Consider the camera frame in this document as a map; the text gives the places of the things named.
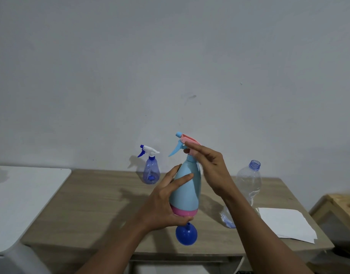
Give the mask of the person's right hand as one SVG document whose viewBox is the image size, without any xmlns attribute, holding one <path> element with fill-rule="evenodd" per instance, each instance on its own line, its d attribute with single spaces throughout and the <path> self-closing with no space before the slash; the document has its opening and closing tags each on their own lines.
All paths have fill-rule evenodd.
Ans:
<svg viewBox="0 0 350 274">
<path fill-rule="evenodd" d="M 235 184 L 227 170 L 223 155 L 211 148 L 191 142 L 186 142 L 185 146 L 191 149 L 205 148 L 205 160 L 203 161 L 205 166 L 203 167 L 205 180 L 221 198 L 225 198 L 231 193 L 235 188 Z"/>
</svg>

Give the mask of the blue plastic funnel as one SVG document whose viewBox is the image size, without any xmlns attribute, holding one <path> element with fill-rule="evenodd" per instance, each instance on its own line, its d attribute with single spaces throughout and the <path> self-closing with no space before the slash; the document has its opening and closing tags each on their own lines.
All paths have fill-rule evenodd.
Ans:
<svg viewBox="0 0 350 274">
<path fill-rule="evenodd" d="M 175 234 L 178 242 L 185 246 L 193 245 L 198 238 L 197 229 L 190 222 L 183 226 L 177 226 Z"/>
</svg>

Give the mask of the wooden stool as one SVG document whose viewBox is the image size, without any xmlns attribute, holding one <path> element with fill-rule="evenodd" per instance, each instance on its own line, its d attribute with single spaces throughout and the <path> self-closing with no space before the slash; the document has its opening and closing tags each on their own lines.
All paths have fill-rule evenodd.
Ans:
<svg viewBox="0 0 350 274">
<path fill-rule="evenodd" d="M 350 194 L 326 194 L 309 214 L 334 246 L 350 255 Z"/>
</svg>

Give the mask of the person's left hand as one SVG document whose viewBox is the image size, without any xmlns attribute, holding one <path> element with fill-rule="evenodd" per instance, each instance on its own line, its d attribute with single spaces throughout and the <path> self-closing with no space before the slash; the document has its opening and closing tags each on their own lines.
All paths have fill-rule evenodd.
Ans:
<svg viewBox="0 0 350 274">
<path fill-rule="evenodd" d="M 192 178 L 193 175 L 188 174 L 180 179 L 173 179 L 166 187 L 161 187 L 161 182 L 158 182 L 148 199 L 136 213 L 134 223 L 138 224 L 145 233 L 174 226 L 174 216 L 176 215 L 170 206 L 169 197 L 176 189 Z"/>
</svg>

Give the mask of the person's left forearm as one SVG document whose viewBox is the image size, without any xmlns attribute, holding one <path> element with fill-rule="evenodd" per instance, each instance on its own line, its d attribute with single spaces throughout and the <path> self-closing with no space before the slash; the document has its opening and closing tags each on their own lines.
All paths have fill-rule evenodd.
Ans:
<svg viewBox="0 0 350 274">
<path fill-rule="evenodd" d="M 149 220 L 128 221 L 75 274 L 123 274 L 136 248 L 150 231 Z"/>
</svg>

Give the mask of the white paper sheets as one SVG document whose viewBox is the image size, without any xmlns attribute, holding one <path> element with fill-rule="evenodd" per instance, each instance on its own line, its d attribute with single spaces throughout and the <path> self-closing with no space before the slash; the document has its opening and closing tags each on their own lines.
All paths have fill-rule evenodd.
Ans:
<svg viewBox="0 0 350 274">
<path fill-rule="evenodd" d="M 259 207 L 256 210 L 261 219 L 279 238 L 311 244 L 318 239 L 315 230 L 300 211 L 267 207 Z"/>
</svg>

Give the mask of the small translucent blue spray bottle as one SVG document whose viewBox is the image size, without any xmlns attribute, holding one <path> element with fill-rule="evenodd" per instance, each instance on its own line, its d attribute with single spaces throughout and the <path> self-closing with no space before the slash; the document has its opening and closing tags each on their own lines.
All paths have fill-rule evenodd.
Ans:
<svg viewBox="0 0 350 274">
<path fill-rule="evenodd" d="M 140 148 L 141 153 L 137 156 L 138 158 L 145 154 L 148 155 L 142 175 L 143 182 L 148 185 L 154 185 L 160 178 L 160 170 L 156 159 L 160 152 L 146 145 L 140 145 Z"/>
</svg>

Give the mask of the white side table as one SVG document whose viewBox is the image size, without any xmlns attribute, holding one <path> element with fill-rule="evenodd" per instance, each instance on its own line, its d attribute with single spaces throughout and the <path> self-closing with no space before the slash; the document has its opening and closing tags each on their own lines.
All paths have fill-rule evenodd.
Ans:
<svg viewBox="0 0 350 274">
<path fill-rule="evenodd" d="M 0 166 L 1 274 L 51 274 L 21 239 L 71 173 L 65 168 Z"/>
</svg>

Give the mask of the person's right forearm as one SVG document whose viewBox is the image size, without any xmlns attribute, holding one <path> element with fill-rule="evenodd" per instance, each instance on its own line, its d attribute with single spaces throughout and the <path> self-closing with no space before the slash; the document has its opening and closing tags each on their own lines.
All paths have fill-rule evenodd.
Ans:
<svg viewBox="0 0 350 274">
<path fill-rule="evenodd" d="M 254 274 L 314 274 L 257 215 L 234 184 L 219 195 L 232 216 Z"/>
</svg>

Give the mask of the light blue pink spray bottle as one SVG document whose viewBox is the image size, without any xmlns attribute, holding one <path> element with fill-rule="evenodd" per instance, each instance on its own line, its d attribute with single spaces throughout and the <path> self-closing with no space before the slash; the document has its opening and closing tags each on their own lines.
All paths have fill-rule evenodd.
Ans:
<svg viewBox="0 0 350 274">
<path fill-rule="evenodd" d="M 193 178 L 171 194 L 169 203 L 175 215 L 194 217 L 199 208 L 202 184 L 199 164 L 190 163 L 185 166 L 182 164 L 174 179 L 180 179 L 188 174 L 192 174 Z"/>
</svg>

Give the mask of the clear plastic water bottle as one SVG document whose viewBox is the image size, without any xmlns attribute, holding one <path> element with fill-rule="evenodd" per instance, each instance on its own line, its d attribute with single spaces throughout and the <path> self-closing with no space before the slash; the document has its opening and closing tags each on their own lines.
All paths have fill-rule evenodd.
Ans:
<svg viewBox="0 0 350 274">
<path fill-rule="evenodd" d="M 260 174 L 261 163 L 257 160 L 250 161 L 249 165 L 238 171 L 233 179 L 235 185 L 246 198 L 251 207 L 254 205 L 254 198 L 260 192 L 262 179 Z M 228 228 L 236 228 L 227 206 L 223 207 L 220 213 L 221 220 Z"/>
</svg>

